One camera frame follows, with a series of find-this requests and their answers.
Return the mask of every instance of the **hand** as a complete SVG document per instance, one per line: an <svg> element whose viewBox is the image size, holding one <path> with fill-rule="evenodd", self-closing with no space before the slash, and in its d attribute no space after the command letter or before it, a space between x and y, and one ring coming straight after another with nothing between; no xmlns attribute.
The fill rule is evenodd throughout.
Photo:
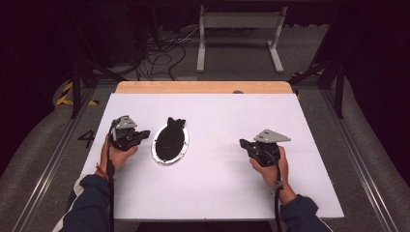
<svg viewBox="0 0 410 232"><path fill-rule="evenodd" d="M278 166L280 169L281 179L283 181L283 189L279 192L279 200L282 203L282 205L285 205L291 200L296 198L296 193L293 191L293 189L290 187L288 183L289 166L287 164L286 153L283 147L280 147L280 146L278 147L279 147L279 152L280 152L280 159L278 162ZM252 167L262 175L262 178L265 181L266 185L268 185L271 188L274 188L277 184L277 177L278 177L277 167L275 165L262 167L256 161L256 159L253 159L253 158L251 158L249 161L252 164Z"/></svg>
<svg viewBox="0 0 410 232"><path fill-rule="evenodd" d="M107 164L106 152L107 152L107 149L108 149L108 135L105 137L105 142L102 145L101 162L100 162L100 168L104 173L106 173L106 164ZM117 171L121 170L121 168L126 163L127 159L129 157L131 157L133 154L135 154L136 151L138 151L137 146L130 147L127 152L117 150L113 146L110 146L110 148L109 148L109 157L111 158L111 161L112 161L112 164L114 165L115 171L117 172Z"/></svg>

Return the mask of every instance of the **dark blue sleeve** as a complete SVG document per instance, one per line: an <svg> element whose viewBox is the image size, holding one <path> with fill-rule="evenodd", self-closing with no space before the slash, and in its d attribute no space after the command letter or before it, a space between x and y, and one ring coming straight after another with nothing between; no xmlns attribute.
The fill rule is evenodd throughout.
<svg viewBox="0 0 410 232"><path fill-rule="evenodd" d="M68 211L53 231L109 231L109 185L99 175L77 180Z"/></svg>
<svg viewBox="0 0 410 232"><path fill-rule="evenodd" d="M329 232L332 229L316 216L316 204L308 197L297 197L280 206L280 219L286 223L287 232Z"/></svg>

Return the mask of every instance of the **bracelet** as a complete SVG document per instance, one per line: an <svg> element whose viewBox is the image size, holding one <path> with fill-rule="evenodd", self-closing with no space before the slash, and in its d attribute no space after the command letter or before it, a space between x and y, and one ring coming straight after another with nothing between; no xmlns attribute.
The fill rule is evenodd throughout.
<svg viewBox="0 0 410 232"><path fill-rule="evenodd" d="M100 168L99 164L97 163L97 173L100 174L100 176L104 177L108 182L108 176L106 175L106 173Z"/></svg>

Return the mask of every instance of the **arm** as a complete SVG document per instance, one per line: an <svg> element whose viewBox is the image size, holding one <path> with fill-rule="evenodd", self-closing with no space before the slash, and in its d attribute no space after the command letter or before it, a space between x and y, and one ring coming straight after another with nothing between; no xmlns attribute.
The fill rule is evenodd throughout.
<svg viewBox="0 0 410 232"><path fill-rule="evenodd" d="M288 182L289 166L286 153L279 147L279 168L283 181L283 189L279 191L280 219L286 223L288 232L321 232L332 231L319 217L316 216L317 206L307 197L297 195ZM261 167L255 159L250 159L253 168L258 171L265 183L273 188L277 184L278 170L275 166Z"/></svg>
<svg viewBox="0 0 410 232"><path fill-rule="evenodd" d="M109 231L109 185L106 178L107 137L102 146L100 171L94 175L81 176L71 192L67 212L58 221L53 231ZM109 147L115 170L119 171L138 150L131 147L127 152Z"/></svg>

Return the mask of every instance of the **white table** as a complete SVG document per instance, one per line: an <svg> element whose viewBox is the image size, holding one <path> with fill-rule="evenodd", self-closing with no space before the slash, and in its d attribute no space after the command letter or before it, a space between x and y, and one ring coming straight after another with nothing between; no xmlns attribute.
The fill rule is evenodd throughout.
<svg viewBox="0 0 410 232"><path fill-rule="evenodd" d="M115 175L116 219L274 218L274 198L239 145L240 138L252 141L264 129L292 139L278 145L286 149L293 189L316 202L319 217L343 217L294 94L112 94L82 174L95 172L111 121L123 115L136 121L138 131L149 130L151 135ZM187 120L190 145L183 159L165 167L153 160L151 145L168 117Z"/></svg>

